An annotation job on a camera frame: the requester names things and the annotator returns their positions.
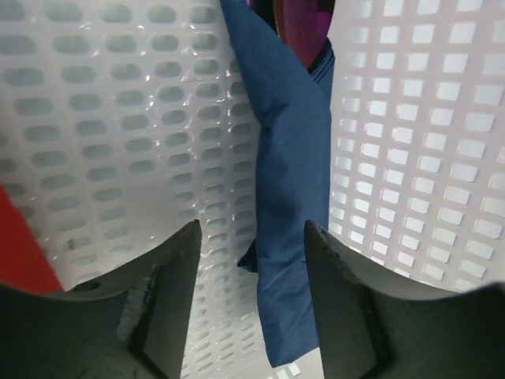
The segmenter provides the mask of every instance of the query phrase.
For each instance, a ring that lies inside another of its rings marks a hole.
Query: blue cloth
[[[256,240],[239,265],[257,271],[258,310],[272,366],[319,346],[305,263],[304,225],[328,225],[329,42],[312,74],[254,12],[221,0],[238,67],[261,124],[256,162]]]

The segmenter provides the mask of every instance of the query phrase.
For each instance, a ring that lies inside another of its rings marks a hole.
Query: laundry basket
[[[337,2],[331,231],[453,291],[502,279],[505,7]],[[259,127],[218,0],[0,0],[0,182],[66,289],[204,233],[183,378],[273,370],[256,277]]]

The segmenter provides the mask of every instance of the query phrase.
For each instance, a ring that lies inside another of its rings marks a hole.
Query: folded fabric
[[[261,124],[256,240],[241,260],[258,271],[267,356],[281,366],[318,347],[303,229],[328,225],[331,157],[329,43],[312,75],[275,32],[236,0],[221,0],[252,109]]]

